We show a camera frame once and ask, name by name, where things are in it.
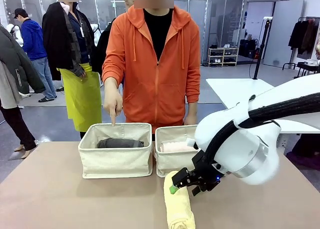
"gray jacket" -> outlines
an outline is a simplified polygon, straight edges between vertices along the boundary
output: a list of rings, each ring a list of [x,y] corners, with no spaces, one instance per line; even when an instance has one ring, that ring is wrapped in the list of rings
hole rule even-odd
[[[2,25],[0,25],[0,61],[13,75],[20,93],[29,94],[29,85],[35,93],[46,90],[27,54]]]

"blue jeans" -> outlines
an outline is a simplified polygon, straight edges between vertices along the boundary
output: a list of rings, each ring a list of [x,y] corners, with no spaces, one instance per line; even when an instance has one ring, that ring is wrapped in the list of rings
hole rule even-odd
[[[36,71],[38,72],[38,75],[42,83],[44,84],[45,91],[43,94],[45,98],[49,100],[55,99],[56,90],[54,87],[54,83],[52,81],[52,76],[51,76],[51,72],[48,64],[48,58],[44,57],[37,60],[33,60],[32,64],[36,69]]]

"white storage basket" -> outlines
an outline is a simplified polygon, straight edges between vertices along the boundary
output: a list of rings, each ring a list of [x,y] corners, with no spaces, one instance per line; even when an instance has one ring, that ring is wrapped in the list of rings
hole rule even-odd
[[[141,148],[97,148],[107,138],[133,139],[144,142]],[[83,178],[134,178],[152,174],[152,127],[147,123],[92,125],[78,150],[83,165]]]
[[[182,168],[195,168],[192,158],[198,153],[194,151],[161,152],[161,143],[185,142],[187,138],[194,139],[196,125],[160,127],[155,131],[156,174],[164,178],[172,171]]]

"pink towel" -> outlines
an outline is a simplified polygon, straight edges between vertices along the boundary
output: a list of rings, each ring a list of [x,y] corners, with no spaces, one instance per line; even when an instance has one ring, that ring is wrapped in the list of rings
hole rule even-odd
[[[190,152],[195,149],[192,146],[188,146],[186,141],[182,142],[167,142],[160,146],[162,153],[178,153],[178,152]]]

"doorway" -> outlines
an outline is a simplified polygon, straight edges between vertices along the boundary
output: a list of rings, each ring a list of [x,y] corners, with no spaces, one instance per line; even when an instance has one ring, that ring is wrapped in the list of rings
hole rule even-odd
[[[250,1],[246,4],[242,29],[240,31],[238,65],[257,63],[266,21],[264,17],[272,17],[275,2]]]

